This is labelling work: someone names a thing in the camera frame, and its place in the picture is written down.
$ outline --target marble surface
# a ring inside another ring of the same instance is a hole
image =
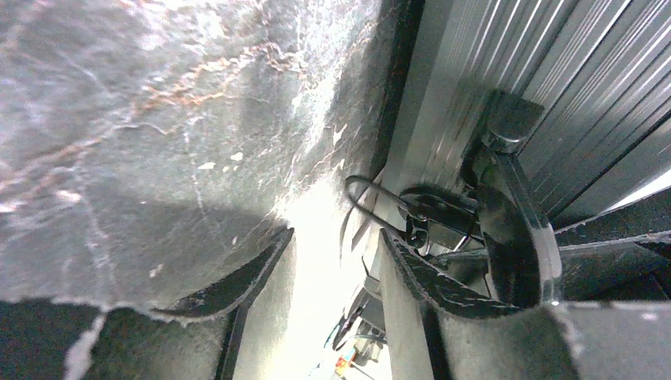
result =
[[[0,300],[149,314],[295,226],[273,307],[305,319],[323,279],[289,274],[339,263],[306,257],[338,241],[343,178],[384,164],[416,22],[401,0],[0,4]]]

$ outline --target corrugated metal panel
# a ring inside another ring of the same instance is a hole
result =
[[[423,15],[420,35],[429,21],[440,25],[436,17]],[[422,96],[404,95],[415,103],[401,106],[395,139],[406,141],[392,148],[407,149],[390,153],[392,189],[430,182],[459,191],[486,95],[503,89],[545,107],[520,161],[555,216],[671,111],[671,0],[455,1],[442,23],[430,78],[413,87]],[[408,83],[412,76],[411,67]],[[404,118],[412,107],[419,112]]]

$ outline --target gray ribbed panel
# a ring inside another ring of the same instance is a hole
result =
[[[545,107],[519,158],[551,217],[671,112],[671,0],[454,1],[442,24],[425,20],[444,25],[435,30],[442,40],[426,85],[404,95],[395,139],[405,137],[392,146],[407,150],[390,153],[399,177],[385,179],[395,191],[420,181],[460,190],[464,150],[492,89]],[[413,56],[412,65],[425,61]],[[410,108],[416,115],[404,117]]]

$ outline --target ribbed metal surface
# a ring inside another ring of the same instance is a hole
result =
[[[436,25],[432,17],[423,24]],[[411,138],[402,157],[390,155],[388,167],[400,167],[397,183],[385,180],[390,188],[429,182],[459,191],[487,93],[502,89],[545,107],[519,158],[554,217],[671,112],[671,0],[455,1],[443,25],[423,97],[408,97],[421,104],[401,107],[396,135]],[[422,59],[413,65],[426,66]],[[404,118],[412,106],[416,117]]]

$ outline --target white gap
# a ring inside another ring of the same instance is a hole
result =
[[[667,188],[671,188],[671,169],[669,169],[666,173],[662,174],[661,176],[651,181],[649,184],[646,184],[642,188],[634,191],[632,194],[629,194],[620,202],[615,203],[604,212],[615,210],[618,207],[627,206],[628,204],[634,203],[637,200],[641,200],[647,196],[654,194],[655,192],[660,192]]]

